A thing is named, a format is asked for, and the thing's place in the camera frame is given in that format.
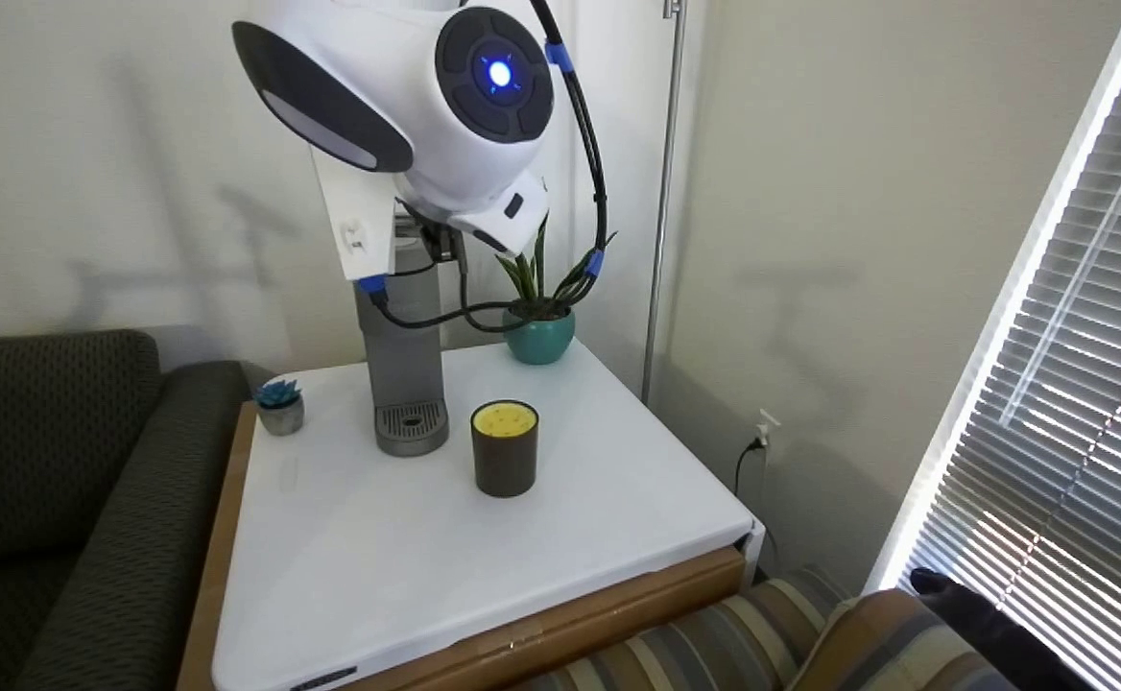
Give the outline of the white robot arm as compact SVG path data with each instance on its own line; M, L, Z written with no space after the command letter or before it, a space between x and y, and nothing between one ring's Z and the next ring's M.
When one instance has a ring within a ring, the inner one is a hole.
M252 0L232 22L262 102L316 148L397 171L436 216L527 219L553 120L529 25L493 5Z

